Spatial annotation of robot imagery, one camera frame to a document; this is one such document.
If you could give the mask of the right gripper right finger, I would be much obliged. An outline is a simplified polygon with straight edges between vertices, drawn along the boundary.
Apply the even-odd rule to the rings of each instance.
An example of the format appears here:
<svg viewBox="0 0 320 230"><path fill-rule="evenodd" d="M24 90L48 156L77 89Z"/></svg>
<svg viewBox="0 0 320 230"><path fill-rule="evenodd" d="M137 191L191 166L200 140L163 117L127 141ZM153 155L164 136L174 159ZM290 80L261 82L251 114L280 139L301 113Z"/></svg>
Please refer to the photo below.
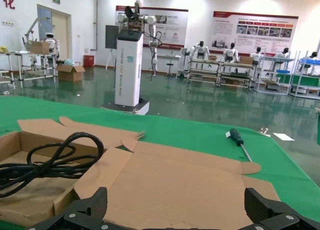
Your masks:
<svg viewBox="0 0 320 230"><path fill-rule="evenodd" d="M244 209L252 221L247 230L320 230L320 223L309 219L282 201L264 198L253 188L244 192Z"/></svg>

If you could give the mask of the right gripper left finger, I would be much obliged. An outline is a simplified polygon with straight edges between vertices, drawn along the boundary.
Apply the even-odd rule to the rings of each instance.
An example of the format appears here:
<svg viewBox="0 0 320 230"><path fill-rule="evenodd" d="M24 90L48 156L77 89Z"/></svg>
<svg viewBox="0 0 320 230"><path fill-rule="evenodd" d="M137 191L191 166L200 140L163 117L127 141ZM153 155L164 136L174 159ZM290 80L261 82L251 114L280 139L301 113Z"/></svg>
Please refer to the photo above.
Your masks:
<svg viewBox="0 0 320 230"><path fill-rule="evenodd" d="M128 229L104 220L108 192L100 187L91 197L73 201L62 213L26 229Z"/></svg>

